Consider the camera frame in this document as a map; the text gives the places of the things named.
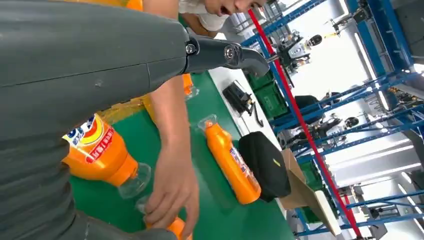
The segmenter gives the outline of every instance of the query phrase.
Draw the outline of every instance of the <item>green table surface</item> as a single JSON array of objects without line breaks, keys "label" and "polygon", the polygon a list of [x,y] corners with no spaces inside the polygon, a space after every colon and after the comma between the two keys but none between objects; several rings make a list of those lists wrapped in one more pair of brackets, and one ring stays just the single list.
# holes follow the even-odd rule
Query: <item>green table surface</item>
[{"label": "green table surface", "polygon": [[[200,216],[194,230],[197,240],[291,240],[293,234],[275,201],[258,200],[248,205],[238,203],[229,183],[209,152],[206,139],[197,123],[215,114],[219,124],[234,140],[240,134],[208,73],[192,76],[199,95],[187,102],[191,124],[192,161],[200,189]],[[128,152],[153,170],[161,143],[146,111],[134,114],[113,125],[124,138]],[[86,214],[126,232],[145,228],[143,215],[135,209],[137,197],[122,199],[117,189],[105,182],[71,178],[76,207]],[[152,182],[141,194],[151,193]],[[180,217],[185,219],[182,211]]]}]

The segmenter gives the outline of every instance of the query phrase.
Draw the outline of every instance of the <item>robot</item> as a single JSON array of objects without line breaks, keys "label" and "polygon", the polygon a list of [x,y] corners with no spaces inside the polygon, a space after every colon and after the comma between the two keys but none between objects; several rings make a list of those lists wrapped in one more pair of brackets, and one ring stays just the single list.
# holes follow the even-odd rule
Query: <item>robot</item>
[{"label": "robot", "polygon": [[216,67],[269,70],[258,52],[189,36],[171,19],[85,3],[0,1],[0,239],[173,239],[160,229],[128,234],[77,211],[61,137],[171,77]]}]

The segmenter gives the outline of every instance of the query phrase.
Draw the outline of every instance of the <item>black bag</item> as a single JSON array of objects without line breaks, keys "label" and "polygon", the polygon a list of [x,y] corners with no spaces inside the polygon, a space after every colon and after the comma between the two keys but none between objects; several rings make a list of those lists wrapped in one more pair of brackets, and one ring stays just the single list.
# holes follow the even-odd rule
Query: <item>black bag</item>
[{"label": "black bag", "polygon": [[251,132],[238,142],[240,155],[262,189],[260,199],[270,202],[292,192],[282,153],[260,131]]}]

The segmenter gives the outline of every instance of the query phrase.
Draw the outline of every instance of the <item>red pole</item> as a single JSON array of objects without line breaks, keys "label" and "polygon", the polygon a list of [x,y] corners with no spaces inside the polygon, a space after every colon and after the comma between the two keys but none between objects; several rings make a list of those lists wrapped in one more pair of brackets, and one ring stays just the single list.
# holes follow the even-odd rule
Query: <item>red pole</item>
[{"label": "red pole", "polygon": [[[255,14],[253,13],[252,10],[249,10],[248,13],[249,13],[254,25],[255,25],[260,37],[262,38],[263,42],[265,43],[269,54],[270,55],[274,54],[275,52],[274,52],[273,48],[271,47],[271,44],[268,41],[264,30],[262,29],[261,25],[259,25],[259,22],[256,19]],[[329,187],[333,191],[333,193],[334,193],[334,195],[335,195],[335,197],[336,197],[336,199],[337,199],[337,201],[338,201],[338,203],[341,207],[341,210],[346,215],[346,218],[349,221],[349,223],[350,223],[353,231],[355,232],[356,236],[361,237],[362,235],[361,235],[361,232],[360,232],[360,230],[357,226],[357,222],[355,221],[355,216],[350,211],[348,211],[348,209],[346,208],[346,205],[343,203],[342,198],[339,195],[339,191],[337,190],[336,185],[334,184],[334,182],[331,179],[330,173],[327,170],[327,167],[326,167],[326,165],[323,161],[323,158],[321,157],[320,153],[318,152],[317,146],[315,145],[315,142],[314,142],[311,134],[309,133],[308,127],[305,123],[304,118],[302,117],[301,111],[300,111],[298,105],[296,104],[296,101],[295,101],[295,98],[293,97],[292,92],[290,91],[289,84],[287,83],[286,76],[283,74],[283,69],[280,65],[280,61],[278,60],[278,58],[274,61],[274,64],[275,64],[275,67],[277,68],[278,77],[279,77],[280,81],[282,82],[282,85],[283,85],[285,91],[287,92],[286,97],[288,97],[288,100],[292,103],[294,114],[297,116],[297,119],[299,120],[300,126],[302,127],[302,129],[303,129],[303,131],[306,135],[307,141],[309,142],[310,147],[312,148],[313,152],[315,153],[316,161],[318,162],[319,166],[321,167],[322,173],[324,174],[324,177],[327,179]]]}]

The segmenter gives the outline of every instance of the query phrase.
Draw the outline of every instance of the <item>white shirt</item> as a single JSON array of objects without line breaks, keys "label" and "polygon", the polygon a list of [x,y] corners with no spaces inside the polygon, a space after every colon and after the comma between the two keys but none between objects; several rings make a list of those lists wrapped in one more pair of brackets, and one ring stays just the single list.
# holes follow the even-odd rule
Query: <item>white shirt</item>
[{"label": "white shirt", "polygon": [[208,31],[220,30],[228,15],[217,16],[206,11],[205,5],[199,0],[179,0],[178,12],[180,14],[196,14],[201,25]]}]

